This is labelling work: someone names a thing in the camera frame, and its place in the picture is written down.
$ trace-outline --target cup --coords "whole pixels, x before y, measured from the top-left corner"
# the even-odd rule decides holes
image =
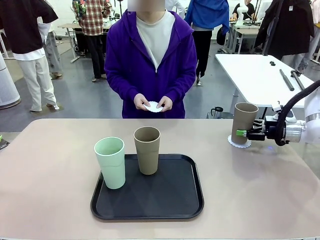
[[[140,127],[133,134],[139,169],[144,175],[152,175],[158,170],[160,135],[160,131],[152,126]]]
[[[239,102],[234,106],[231,140],[235,144],[245,144],[247,137],[237,136],[237,130],[250,130],[257,117],[259,108],[251,103]]]
[[[94,145],[103,179],[109,189],[119,189],[126,182],[125,143],[118,137],[106,137]]]

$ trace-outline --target black coat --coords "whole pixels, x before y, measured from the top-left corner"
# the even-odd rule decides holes
[[[276,16],[279,1],[273,0],[265,11],[255,46],[266,41],[267,30]],[[308,0],[284,0],[268,54],[281,58],[285,55],[307,53],[310,36],[314,34],[312,10]]]
[[[27,54],[43,47],[37,18],[43,23],[58,19],[44,0],[0,0],[0,29],[15,54]]]

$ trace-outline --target plaid shirt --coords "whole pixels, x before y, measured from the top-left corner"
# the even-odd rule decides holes
[[[98,36],[103,34],[103,17],[108,17],[112,5],[109,0],[86,0],[85,15],[81,18],[80,26],[84,35]]]

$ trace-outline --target purple hoodie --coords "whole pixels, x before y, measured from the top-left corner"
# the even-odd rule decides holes
[[[196,80],[197,54],[193,30],[175,12],[168,49],[156,71],[137,29],[136,12],[126,11],[107,35],[105,72],[110,87],[123,100],[123,118],[183,119],[183,99]],[[136,94],[159,102],[169,97],[172,110],[153,113],[137,110]]]

